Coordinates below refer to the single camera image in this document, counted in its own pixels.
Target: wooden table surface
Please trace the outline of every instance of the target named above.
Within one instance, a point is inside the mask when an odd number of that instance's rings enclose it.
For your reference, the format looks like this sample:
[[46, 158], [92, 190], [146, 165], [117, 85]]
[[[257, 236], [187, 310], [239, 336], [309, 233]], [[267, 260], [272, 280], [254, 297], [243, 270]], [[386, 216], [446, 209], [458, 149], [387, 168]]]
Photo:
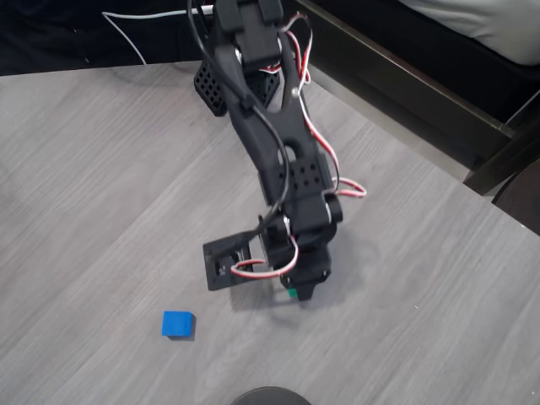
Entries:
[[[0, 403], [538, 404], [540, 239], [316, 84], [310, 113], [369, 195], [333, 274], [207, 291], [202, 245], [265, 209], [197, 64], [0, 78]], [[192, 342], [163, 311], [197, 317]]]

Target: black round object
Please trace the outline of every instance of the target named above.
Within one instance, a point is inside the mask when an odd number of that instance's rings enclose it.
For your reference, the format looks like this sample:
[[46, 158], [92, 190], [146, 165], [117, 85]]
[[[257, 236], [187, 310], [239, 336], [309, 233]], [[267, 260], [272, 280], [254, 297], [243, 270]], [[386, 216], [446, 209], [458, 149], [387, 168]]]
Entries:
[[277, 388], [276, 386], [265, 386], [257, 388], [242, 395], [232, 405], [311, 405], [303, 397], [295, 392]]

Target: white cable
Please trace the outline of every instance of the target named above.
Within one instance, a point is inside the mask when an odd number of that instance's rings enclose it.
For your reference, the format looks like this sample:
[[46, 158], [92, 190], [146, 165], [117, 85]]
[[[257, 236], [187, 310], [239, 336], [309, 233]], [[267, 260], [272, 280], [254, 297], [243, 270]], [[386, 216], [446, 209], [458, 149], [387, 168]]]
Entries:
[[143, 65], [146, 65], [147, 63], [146, 63], [146, 61], [144, 60], [143, 55], [141, 54], [141, 52], [139, 52], [138, 48], [135, 46], [135, 44], [132, 42], [132, 40], [129, 39], [129, 36], [127, 36], [127, 35], [124, 33], [124, 31], [122, 31], [122, 30], [120, 29], [120, 27], [119, 27], [118, 25], [116, 25], [116, 23], [115, 23], [112, 19], [110, 19], [110, 18], [109, 18], [109, 15], [106, 14], [105, 12], [103, 13], [103, 17], [105, 17], [105, 19], [106, 19], [107, 21], [109, 21], [109, 23], [111, 23], [111, 25], [112, 25], [112, 26], [120, 33], [120, 35], [123, 36], [123, 37], [126, 39], [127, 43], [128, 43], [129, 45], [131, 45], [131, 47], [133, 48], [133, 50], [137, 53], [137, 55], [138, 55], [139, 59], [141, 60], [141, 62], [143, 63]]
[[[212, 10], [213, 10], [213, 6], [202, 6], [202, 12], [204, 14], [211, 14]], [[198, 11], [195, 8], [192, 9], [192, 12], [194, 14], [198, 14]], [[135, 46], [133, 41], [129, 39], [126, 33], [122, 31], [122, 29], [118, 25], [116, 25], [116, 23], [111, 19], [111, 17], [114, 17], [115, 19], [160, 19], [163, 17], [170, 17], [172, 15], [183, 15], [186, 13], [187, 13], [186, 10], [176, 10], [176, 11], [168, 11], [166, 13], [144, 14], [144, 15], [117, 14], [117, 13], [109, 13], [108, 11], [104, 11], [101, 14], [120, 33], [120, 35], [124, 37], [127, 43], [137, 53], [137, 56], [139, 57], [143, 65], [146, 65], [147, 63], [144, 60], [144, 57], [139, 51], [139, 49]]]
[[291, 19], [289, 20], [289, 22], [287, 23], [287, 25], [284, 25], [281, 29], [279, 29], [281, 32], [286, 32], [288, 30], [290, 30], [290, 27], [293, 26], [293, 24], [298, 21], [299, 19], [303, 19], [306, 23], [309, 24], [309, 20], [307, 18], [307, 16], [305, 14], [302, 14], [300, 12], [296, 13], [295, 15], [293, 15], [291, 17]]

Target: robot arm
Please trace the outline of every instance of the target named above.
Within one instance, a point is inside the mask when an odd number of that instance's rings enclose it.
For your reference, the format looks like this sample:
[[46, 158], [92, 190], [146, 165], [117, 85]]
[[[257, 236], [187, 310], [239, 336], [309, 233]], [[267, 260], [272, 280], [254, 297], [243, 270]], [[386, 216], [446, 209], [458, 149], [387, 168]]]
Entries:
[[[295, 254], [293, 235], [298, 259], [280, 278], [287, 289], [296, 290], [299, 300], [308, 300], [315, 286], [331, 273], [327, 243], [343, 214], [337, 197], [327, 192], [333, 188], [330, 170], [305, 124], [292, 48], [279, 28], [283, 17], [279, 0], [218, 0], [208, 52], [213, 72], [220, 71], [214, 77], [230, 120], [258, 171], [267, 205], [276, 208], [256, 232], [267, 264], [277, 268], [290, 262]], [[283, 101], [279, 112], [270, 113], [250, 90], [246, 76], [276, 63], [283, 69]], [[226, 80], [220, 77], [224, 73]], [[294, 160], [283, 154], [283, 146], [292, 149]], [[210, 290], [251, 281], [230, 268], [251, 258], [253, 236], [252, 231], [243, 232], [204, 245]]]

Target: white pillow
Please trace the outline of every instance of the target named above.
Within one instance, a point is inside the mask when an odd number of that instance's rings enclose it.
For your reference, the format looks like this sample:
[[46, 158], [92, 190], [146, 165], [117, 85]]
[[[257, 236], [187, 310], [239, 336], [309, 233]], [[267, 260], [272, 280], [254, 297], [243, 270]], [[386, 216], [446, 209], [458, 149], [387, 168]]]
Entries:
[[540, 0], [400, 0], [521, 65], [540, 64]]

